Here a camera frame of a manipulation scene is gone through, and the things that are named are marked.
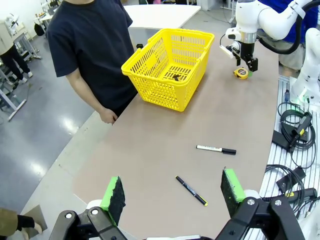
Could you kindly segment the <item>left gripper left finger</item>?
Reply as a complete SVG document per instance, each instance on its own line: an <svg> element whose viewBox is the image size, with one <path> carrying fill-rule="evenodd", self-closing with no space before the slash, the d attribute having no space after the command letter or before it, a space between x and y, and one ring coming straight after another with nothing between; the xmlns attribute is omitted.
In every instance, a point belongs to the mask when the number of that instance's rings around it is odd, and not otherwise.
<svg viewBox="0 0 320 240"><path fill-rule="evenodd" d="M64 210L59 215L50 235L51 240L126 240L118 224L126 206L125 193L119 176L113 176L98 206L78 214Z"/></svg>

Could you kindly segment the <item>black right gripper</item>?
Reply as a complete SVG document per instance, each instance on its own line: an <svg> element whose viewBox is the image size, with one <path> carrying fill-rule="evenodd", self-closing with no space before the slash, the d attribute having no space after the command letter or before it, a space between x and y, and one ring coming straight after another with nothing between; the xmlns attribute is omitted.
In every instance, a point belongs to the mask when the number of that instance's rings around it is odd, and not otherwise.
<svg viewBox="0 0 320 240"><path fill-rule="evenodd" d="M254 43L240 42L240 56L234 56L236 59L236 66L240 66L241 59L247 63L249 77L253 75L253 72L258 70L258 59L253 57L254 48Z"/></svg>

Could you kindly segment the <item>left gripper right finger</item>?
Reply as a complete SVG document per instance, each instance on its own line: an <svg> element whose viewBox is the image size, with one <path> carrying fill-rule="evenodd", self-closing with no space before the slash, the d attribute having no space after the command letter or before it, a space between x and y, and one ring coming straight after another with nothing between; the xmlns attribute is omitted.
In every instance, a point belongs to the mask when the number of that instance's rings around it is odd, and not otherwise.
<svg viewBox="0 0 320 240"><path fill-rule="evenodd" d="M305 239L285 196L276 196L270 201L246 196L231 168L222 170L220 188L230 220L217 235L217 240L243 240L250 229L260 229L267 240Z"/></svg>

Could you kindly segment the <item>person's right hand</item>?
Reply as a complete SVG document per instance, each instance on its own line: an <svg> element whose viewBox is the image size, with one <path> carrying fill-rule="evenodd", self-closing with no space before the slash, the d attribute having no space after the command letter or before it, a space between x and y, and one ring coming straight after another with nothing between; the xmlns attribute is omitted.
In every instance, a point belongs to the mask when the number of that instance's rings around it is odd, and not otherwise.
<svg viewBox="0 0 320 240"><path fill-rule="evenodd" d="M107 124L114 124L118 119L118 116L108 108L102 108L101 110L98 111L98 114L101 120Z"/></svg>

